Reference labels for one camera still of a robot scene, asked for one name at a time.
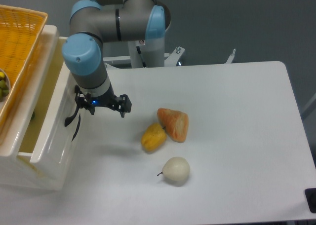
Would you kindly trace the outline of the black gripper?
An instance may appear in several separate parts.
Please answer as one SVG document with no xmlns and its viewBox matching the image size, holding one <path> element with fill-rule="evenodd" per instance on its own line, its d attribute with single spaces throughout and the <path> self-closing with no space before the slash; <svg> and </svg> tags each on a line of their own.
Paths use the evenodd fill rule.
<svg viewBox="0 0 316 225">
<path fill-rule="evenodd" d="M 128 95 L 122 94 L 117 97 L 112 90 L 106 91 L 103 95 L 92 97 L 90 93 L 84 94 L 78 85 L 75 85 L 75 103 L 76 109 L 74 115 L 77 115 L 79 109 L 85 109 L 91 115 L 95 113 L 95 107 L 106 107 L 120 113 L 122 118 L 126 113 L 131 112 L 132 103 Z"/>
</svg>

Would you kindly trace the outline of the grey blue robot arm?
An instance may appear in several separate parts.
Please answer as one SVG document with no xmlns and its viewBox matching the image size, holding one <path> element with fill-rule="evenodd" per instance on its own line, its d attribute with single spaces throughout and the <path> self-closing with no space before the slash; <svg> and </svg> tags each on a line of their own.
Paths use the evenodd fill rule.
<svg viewBox="0 0 316 225">
<path fill-rule="evenodd" d="M 164 8 L 157 0 L 81 0 L 70 17 L 70 36 L 62 47 L 64 62 L 75 81 L 77 109 L 94 113 L 106 107 L 121 115 L 131 111 L 127 95 L 114 94 L 105 64 L 103 45 L 126 41 L 131 61 L 142 67 L 164 66 Z"/>
</svg>

